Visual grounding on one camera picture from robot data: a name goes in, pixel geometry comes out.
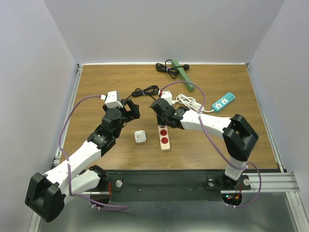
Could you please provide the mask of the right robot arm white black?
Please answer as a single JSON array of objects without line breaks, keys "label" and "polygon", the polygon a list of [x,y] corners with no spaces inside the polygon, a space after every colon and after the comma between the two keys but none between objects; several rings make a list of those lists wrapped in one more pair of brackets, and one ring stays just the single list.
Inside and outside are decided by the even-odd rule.
[{"label": "right robot arm white black", "polygon": [[[164,125],[182,130],[204,132],[210,143],[227,163],[222,177],[223,185],[232,189],[239,184],[239,179],[247,168],[249,156],[259,139],[257,132],[245,117],[239,114],[235,114],[233,117],[210,116],[199,114],[187,107],[175,109],[163,98],[154,101],[150,108]],[[224,140],[230,155],[229,159],[215,145],[211,135]]]}]

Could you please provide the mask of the white square plug adapter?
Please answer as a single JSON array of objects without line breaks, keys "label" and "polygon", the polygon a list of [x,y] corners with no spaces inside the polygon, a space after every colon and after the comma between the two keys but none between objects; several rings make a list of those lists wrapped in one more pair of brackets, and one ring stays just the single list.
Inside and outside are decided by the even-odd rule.
[{"label": "white square plug adapter", "polygon": [[146,142],[147,138],[146,138],[145,131],[143,131],[143,130],[135,131],[134,132],[134,140],[138,144]]}]

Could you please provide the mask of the beige power strip red sockets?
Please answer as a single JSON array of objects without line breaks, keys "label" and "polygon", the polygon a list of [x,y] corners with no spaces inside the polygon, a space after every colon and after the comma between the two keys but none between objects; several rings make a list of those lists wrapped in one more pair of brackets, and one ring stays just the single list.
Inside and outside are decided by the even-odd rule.
[{"label": "beige power strip red sockets", "polygon": [[159,126],[158,125],[158,133],[159,133],[159,141],[160,147],[162,151],[170,150],[170,141],[169,141],[169,132],[167,125]]}]

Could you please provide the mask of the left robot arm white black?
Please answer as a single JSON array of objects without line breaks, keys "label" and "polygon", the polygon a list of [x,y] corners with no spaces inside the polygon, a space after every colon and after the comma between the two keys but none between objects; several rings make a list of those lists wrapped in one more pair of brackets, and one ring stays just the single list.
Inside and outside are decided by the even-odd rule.
[{"label": "left robot arm white black", "polygon": [[89,189],[106,188],[109,183],[105,170],[97,165],[85,168],[111,150],[124,124],[140,118],[139,105],[131,99],[100,98],[105,101],[105,115],[81,147],[55,168],[30,178],[25,204],[46,222],[56,219],[73,197]]}]

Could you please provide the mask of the teal power strip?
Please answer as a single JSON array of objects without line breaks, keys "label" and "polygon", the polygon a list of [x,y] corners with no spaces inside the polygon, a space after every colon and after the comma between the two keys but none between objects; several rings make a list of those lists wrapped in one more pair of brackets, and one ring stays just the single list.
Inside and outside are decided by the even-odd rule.
[{"label": "teal power strip", "polygon": [[235,95],[231,92],[226,93],[223,97],[217,100],[214,104],[212,104],[211,108],[214,112],[221,111],[224,107],[230,104],[234,99]]}]

